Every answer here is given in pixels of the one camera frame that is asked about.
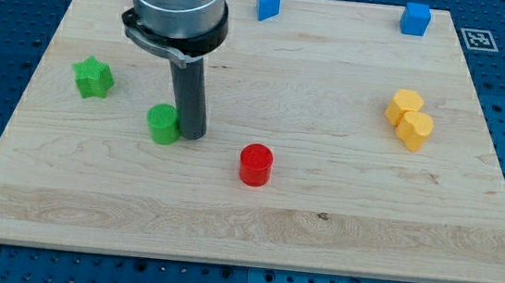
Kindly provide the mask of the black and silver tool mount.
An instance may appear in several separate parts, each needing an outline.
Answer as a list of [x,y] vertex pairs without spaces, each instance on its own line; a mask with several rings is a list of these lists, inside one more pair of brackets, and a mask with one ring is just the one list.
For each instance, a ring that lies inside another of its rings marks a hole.
[[147,53],[169,60],[178,68],[185,68],[195,58],[208,55],[228,36],[228,4],[224,3],[223,17],[210,31],[189,38],[170,38],[158,35],[141,24],[131,8],[121,15],[125,35]]

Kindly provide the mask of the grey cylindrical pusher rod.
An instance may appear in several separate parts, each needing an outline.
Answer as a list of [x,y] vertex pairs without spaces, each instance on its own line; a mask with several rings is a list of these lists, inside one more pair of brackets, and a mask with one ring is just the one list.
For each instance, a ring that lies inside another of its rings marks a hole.
[[202,57],[179,68],[170,64],[175,107],[179,116],[182,137],[190,141],[201,139],[206,134],[206,101],[204,90],[204,60]]

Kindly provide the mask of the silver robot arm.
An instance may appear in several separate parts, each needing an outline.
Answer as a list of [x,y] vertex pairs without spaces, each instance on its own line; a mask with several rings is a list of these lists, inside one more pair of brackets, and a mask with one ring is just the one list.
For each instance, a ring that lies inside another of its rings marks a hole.
[[147,53],[169,61],[179,131],[206,134],[204,58],[228,35],[226,0],[131,0],[121,15],[125,35]]

